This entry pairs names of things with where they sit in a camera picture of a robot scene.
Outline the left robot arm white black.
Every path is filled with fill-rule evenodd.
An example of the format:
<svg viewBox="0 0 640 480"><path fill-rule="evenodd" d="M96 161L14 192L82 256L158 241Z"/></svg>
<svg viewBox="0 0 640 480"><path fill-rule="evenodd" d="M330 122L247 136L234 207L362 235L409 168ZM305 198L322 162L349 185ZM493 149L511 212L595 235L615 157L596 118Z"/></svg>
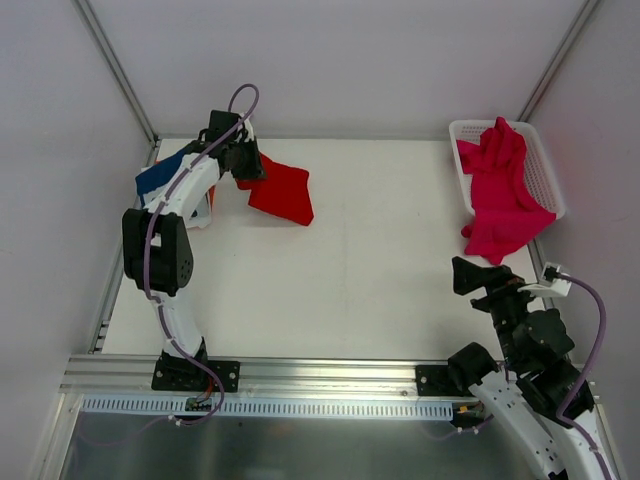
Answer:
<svg viewBox="0 0 640 480"><path fill-rule="evenodd" d="M249 116L214 110L196 139L136 177L141 205L122 217L124 273L152 305L165 341L155 390L197 390L214 380L187 295L194 271L187 226L225 173L266 176Z"/></svg>

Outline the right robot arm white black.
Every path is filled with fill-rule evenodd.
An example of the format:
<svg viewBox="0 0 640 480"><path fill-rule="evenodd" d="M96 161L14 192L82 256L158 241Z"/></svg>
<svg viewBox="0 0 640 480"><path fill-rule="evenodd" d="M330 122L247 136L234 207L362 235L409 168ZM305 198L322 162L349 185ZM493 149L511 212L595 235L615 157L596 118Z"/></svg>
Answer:
<svg viewBox="0 0 640 480"><path fill-rule="evenodd" d="M528 283L507 266L481 267L452 260L453 291L482 289L473 309L490 315L503 355L497 362L472 342L447 361L449 387L472 394L526 456L540 479L613 479L616 474L598 428L588 376L604 341L607 313L602 297L558 265L545 265L542 280ZM535 298L565 297L572 286L594 299L599 324L583 367L569 354L575 343L557 309L529 310Z"/></svg>

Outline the red t shirt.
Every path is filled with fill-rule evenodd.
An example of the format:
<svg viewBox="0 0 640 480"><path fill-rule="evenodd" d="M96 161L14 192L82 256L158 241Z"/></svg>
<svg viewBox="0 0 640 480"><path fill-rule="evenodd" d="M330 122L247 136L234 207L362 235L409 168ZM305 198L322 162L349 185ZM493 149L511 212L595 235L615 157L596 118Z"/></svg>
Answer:
<svg viewBox="0 0 640 480"><path fill-rule="evenodd" d="M240 190L250 192L248 205L263 213L309 226L314 219L309 172L275 162L264 154L260 157L266 177L236 181Z"/></svg>

